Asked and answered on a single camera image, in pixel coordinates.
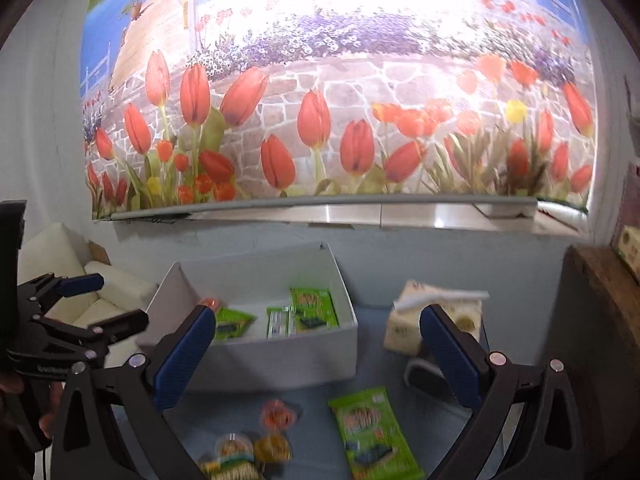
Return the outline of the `clear jelly cup cartoon lid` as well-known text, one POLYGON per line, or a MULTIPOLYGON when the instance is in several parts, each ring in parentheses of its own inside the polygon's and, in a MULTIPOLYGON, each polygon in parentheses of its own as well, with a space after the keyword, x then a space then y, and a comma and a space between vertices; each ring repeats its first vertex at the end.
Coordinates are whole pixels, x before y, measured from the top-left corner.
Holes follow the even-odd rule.
POLYGON ((216 459, 219 463, 234 460, 254 460, 252 441, 245 434, 224 434, 215 444, 216 459))

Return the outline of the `green pea snack bag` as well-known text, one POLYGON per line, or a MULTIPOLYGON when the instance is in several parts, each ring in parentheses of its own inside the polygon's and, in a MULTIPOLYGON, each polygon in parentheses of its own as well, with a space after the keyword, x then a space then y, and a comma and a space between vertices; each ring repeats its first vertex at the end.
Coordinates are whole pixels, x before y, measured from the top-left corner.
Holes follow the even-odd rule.
POLYGON ((209 460, 198 464, 201 472, 209 480, 262 480, 262 474, 251 460, 209 460))

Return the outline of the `yellow jelly cup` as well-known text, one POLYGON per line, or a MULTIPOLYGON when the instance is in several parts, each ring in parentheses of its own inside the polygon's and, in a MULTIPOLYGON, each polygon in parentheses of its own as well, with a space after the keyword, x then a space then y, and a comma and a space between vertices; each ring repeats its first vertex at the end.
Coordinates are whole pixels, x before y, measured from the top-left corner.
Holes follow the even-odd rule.
POLYGON ((261 464, 283 464, 292 460, 292 448, 283 434, 267 434, 253 443, 254 457, 261 464))

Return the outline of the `red jelly cup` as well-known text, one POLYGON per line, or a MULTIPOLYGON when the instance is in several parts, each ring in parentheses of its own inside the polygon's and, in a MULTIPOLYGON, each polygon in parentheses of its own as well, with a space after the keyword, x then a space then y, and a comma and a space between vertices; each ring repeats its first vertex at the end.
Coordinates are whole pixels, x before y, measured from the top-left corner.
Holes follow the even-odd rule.
POLYGON ((298 416, 280 399, 267 401, 260 412, 260 422, 269 431, 285 431, 297 422, 298 416))

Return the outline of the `green seaweed snack pack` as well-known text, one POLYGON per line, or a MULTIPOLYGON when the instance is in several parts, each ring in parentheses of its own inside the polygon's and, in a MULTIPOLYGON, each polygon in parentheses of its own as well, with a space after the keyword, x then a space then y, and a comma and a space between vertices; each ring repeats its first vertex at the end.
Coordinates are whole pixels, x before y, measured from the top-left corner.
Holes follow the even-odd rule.
POLYGON ((328 402, 353 479, 424 479, 394 414, 387 390, 369 388, 328 402))

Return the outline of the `seaweed pack white back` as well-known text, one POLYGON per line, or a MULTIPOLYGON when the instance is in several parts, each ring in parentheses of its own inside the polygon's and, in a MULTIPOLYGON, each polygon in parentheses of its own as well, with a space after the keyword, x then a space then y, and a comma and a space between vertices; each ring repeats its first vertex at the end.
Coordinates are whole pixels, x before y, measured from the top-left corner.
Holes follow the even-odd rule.
POLYGON ((266 337, 289 337, 296 334, 295 312, 292 306, 270 307, 267 309, 266 337))

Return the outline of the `cream leather sofa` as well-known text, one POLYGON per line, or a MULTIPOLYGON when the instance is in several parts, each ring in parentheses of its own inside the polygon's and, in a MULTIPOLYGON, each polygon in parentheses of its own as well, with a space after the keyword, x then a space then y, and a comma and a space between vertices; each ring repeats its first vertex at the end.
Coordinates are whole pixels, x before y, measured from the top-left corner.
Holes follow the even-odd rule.
POLYGON ((46 313, 48 318, 80 328, 149 307, 157 284, 98 260, 83 263, 79 240, 61 223, 52 224, 24 243, 18 258, 18 281, 44 274, 62 281, 64 295, 46 313))

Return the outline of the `blue grey tablecloth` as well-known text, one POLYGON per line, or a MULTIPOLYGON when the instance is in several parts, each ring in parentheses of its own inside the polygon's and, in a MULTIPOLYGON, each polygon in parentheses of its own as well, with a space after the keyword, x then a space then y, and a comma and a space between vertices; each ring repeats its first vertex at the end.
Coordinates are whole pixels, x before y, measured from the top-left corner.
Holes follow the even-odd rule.
POLYGON ((329 402, 364 389, 384 387, 409 448, 430 474, 457 439, 471 412, 406 386, 408 359, 383 348, 389 308, 357 306, 358 364, 354 378, 315 387, 267 393, 186 393, 165 413, 166 422, 196 462, 215 457, 215 442, 239 432, 264 433, 260 412, 266 401, 281 399, 298 411, 285 434, 293 458, 268 472, 269 479, 349 479, 344 444, 329 402))

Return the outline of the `seaweed pack in box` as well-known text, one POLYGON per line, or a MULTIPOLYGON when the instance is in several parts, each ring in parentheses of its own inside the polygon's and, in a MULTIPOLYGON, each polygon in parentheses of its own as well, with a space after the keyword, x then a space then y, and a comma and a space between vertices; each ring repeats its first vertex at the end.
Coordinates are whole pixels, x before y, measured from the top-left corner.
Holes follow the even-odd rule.
POLYGON ((340 326, 329 289, 291 288, 293 326, 297 333, 340 326))
POLYGON ((220 341, 243 337, 255 320, 255 315, 222 307, 216 313, 214 339, 220 341))

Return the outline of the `white rimmed small bin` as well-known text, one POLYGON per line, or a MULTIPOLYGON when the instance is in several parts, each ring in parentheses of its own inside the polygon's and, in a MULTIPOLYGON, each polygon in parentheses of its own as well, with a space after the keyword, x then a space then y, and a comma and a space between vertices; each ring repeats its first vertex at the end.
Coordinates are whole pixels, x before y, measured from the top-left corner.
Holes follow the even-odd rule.
POLYGON ((405 369, 404 382, 408 388, 436 399, 447 400, 451 396, 442 371, 429 360, 410 359, 405 369))

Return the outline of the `white storage box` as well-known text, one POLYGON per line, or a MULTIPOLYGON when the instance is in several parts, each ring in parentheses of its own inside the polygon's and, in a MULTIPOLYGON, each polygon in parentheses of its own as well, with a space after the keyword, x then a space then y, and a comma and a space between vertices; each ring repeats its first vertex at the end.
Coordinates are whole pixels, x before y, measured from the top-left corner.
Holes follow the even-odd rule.
POLYGON ((290 390, 355 376, 358 321, 327 244, 174 263, 149 304, 149 326, 138 336, 138 346, 151 351, 203 298, 255 315, 255 321, 243 337, 210 344, 189 382, 190 391, 290 390), (337 326, 268 337, 268 309, 291 304, 293 289, 326 290, 337 326))

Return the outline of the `cream tissue box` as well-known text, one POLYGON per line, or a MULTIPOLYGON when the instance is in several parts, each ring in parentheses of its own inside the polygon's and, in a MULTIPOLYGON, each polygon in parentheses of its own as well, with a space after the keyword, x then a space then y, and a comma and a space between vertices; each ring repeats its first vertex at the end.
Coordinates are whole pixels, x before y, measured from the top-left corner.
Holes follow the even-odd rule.
POLYGON ((459 330, 480 341, 484 290, 446 289, 410 280, 394 301, 386 322, 383 348, 405 356, 421 351, 420 315, 429 304, 439 304, 459 330))

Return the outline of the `tulip flower wall poster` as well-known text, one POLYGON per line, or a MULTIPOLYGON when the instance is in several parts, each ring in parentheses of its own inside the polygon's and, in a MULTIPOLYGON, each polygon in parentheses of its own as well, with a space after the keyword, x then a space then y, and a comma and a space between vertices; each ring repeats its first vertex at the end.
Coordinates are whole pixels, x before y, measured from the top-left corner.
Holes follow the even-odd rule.
POLYGON ((398 194, 588 207, 575 0, 89 0, 80 64, 95 219, 398 194))

